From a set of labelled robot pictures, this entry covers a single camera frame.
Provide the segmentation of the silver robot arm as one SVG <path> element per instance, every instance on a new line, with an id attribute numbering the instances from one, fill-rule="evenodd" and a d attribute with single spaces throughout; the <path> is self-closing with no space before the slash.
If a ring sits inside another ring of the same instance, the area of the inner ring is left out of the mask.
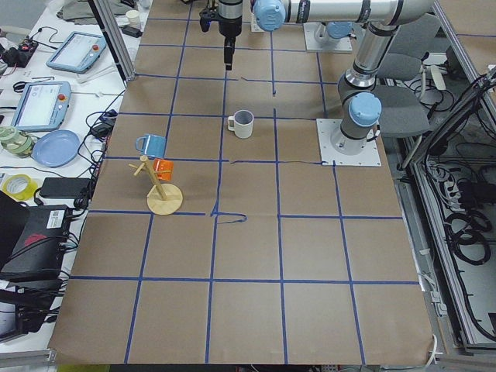
<path id="1" fill-rule="evenodd" d="M 252 1 L 250 10 L 257 25 L 273 32 L 285 23 L 356 22 L 367 26 L 352 67 L 339 83 L 339 95 L 370 90 L 384 56 L 391 48 L 399 26 L 413 22 L 432 10 L 432 1 Z M 242 1 L 208 1 L 199 12 L 201 30 L 208 32 L 212 22 L 224 36 L 224 64 L 230 71 L 236 37 L 242 32 Z"/>

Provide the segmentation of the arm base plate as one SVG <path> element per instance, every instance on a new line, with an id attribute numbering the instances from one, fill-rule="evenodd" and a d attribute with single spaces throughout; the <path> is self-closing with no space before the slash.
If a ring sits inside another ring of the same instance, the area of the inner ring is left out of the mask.
<path id="1" fill-rule="evenodd" d="M 351 22 L 309 22 L 304 24 L 306 50 L 322 53 L 352 53 Z"/>
<path id="2" fill-rule="evenodd" d="M 316 119 L 322 165 L 380 167 L 374 130 L 370 128 L 364 139 L 349 139 L 341 132 L 341 122 L 341 119 Z"/>

